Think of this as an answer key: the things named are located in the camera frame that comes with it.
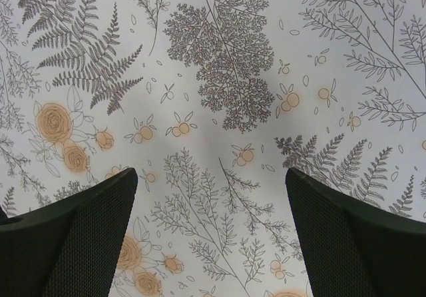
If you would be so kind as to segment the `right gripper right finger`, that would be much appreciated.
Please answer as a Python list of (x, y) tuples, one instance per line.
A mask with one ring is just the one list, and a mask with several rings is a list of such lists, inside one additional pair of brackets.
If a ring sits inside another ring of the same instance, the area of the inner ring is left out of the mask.
[(286, 188), (314, 296), (425, 295), (425, 223), (296, 168), (287, 171)]

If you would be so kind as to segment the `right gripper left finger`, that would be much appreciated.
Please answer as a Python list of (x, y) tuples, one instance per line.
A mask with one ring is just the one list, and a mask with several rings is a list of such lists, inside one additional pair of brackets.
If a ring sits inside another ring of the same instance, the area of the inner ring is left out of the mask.
[(134, 168), (31, 212), (1, 213), (2, 296), (108, 296), (138, 184)]

